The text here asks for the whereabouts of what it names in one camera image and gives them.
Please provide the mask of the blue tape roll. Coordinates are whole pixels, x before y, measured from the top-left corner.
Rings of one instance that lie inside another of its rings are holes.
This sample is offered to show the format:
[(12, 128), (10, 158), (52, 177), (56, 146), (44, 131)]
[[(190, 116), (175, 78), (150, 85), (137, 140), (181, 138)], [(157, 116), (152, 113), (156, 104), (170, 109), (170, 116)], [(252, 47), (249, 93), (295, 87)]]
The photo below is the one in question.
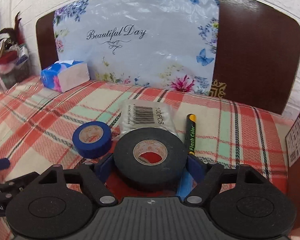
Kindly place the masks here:
[(104, 122), (87, 122), (74, 131), (72, 142), (81, 157), (97, 159), (111, 149), (111, 129)]

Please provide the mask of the black tape roll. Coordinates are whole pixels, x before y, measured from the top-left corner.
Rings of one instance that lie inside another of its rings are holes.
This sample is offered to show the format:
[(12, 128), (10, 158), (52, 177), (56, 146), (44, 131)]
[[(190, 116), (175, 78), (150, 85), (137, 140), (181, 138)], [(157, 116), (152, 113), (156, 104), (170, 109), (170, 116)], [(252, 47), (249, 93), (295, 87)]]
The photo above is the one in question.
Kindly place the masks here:
[(174, 134), (160, 128), (139, 128), (116, 144), (114, 163), (129, 182), (153, 186), (177, 180), (187, 162), (187, 150)]

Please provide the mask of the black yellow Flash Color marker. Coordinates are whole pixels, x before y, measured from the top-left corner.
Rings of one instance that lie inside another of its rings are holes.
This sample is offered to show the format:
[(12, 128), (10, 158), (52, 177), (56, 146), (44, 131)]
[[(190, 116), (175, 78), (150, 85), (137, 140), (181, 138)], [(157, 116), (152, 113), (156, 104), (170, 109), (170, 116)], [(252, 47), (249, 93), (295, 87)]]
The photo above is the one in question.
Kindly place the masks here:
[(196, 116), (188, 114), (186, 118), (185, 147), (189, 154), (195, 155)]

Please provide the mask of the cotton swab bag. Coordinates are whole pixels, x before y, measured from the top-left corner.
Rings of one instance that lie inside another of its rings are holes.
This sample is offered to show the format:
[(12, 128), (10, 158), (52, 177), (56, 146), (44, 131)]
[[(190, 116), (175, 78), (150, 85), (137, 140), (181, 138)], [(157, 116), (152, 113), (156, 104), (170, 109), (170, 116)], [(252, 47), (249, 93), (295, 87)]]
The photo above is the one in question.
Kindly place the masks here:
[(124, 100), (121, 103), (119, 118), (120, 134), (116, 140), (140, 128), (160, 128), (178, 137), (173, 117), (174, 110), (166, 103), (136, 99)]

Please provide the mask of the red plaid bed cloth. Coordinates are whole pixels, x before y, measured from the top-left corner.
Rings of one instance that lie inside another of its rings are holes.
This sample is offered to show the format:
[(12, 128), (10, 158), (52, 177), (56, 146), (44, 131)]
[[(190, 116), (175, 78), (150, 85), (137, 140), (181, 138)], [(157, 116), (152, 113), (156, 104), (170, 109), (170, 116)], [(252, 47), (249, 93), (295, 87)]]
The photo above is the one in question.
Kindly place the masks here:
[(52, 164), (73, 168), (82, 161), (72, 143), (75, 129), (97, 120), (119, 134), (123, 101), (163, 102), (172, 107), (179, 137), (185, 118), (197, 116), (196, 155), (228, 168), (249, 164), (282, 192), (288, 192), (286, 135), (293, 120), (225, 99), (178, 91), (89, 81), (64, 94), (45, 88), (31, 77), (6, 93), (0, 91), (0, 159), (10, 167), (0, 171), (0, 183)]

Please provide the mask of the clutter basket with feathers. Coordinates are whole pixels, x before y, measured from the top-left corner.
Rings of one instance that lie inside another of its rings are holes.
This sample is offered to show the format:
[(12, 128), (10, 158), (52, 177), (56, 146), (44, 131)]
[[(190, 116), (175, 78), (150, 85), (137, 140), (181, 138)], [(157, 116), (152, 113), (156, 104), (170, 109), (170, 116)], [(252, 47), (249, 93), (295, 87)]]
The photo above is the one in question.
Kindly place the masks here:
[(1, 29), (0, 35), (0, 90), (7, 91), (30, 76), (30, 57), (25, 38), (20, 30), (21, 18), (16, 14), (13, 28)]

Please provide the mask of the blue tissue pack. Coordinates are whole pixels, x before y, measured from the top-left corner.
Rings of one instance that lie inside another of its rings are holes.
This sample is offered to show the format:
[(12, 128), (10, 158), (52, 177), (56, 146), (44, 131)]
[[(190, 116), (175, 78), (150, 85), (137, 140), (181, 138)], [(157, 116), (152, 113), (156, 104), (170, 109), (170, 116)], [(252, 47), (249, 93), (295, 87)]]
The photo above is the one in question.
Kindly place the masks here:
[(57, 61), (40, 73), (46, 88), (67, 92), (90, 80), (88, 66), (83, 61)]

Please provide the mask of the dark brown wooden headboard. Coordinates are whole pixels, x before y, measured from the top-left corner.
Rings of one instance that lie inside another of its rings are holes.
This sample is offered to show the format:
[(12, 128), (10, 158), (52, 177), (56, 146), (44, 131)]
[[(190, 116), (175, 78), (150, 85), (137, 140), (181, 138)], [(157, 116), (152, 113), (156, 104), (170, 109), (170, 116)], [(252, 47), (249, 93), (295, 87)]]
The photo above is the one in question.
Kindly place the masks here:
[[(71, 61), (58, 58), (54, 13), (36, 23), (42, 70), (57, 61)], [(216, 62), (207, 95), (281, 114), (299, 60), (300, 25), (296, 20), (255, 0), (219, 0)]]

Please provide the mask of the floral plastic wrapped pillow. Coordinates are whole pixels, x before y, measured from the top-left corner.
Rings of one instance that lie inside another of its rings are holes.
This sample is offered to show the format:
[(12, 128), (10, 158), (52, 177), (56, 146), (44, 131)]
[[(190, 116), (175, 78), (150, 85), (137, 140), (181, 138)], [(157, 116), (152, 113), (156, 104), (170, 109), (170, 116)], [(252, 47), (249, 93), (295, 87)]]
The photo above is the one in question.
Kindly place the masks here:
[(58, 58), (93, 80), (207, 95), (219, 0), (77, 0), (54, 13)]

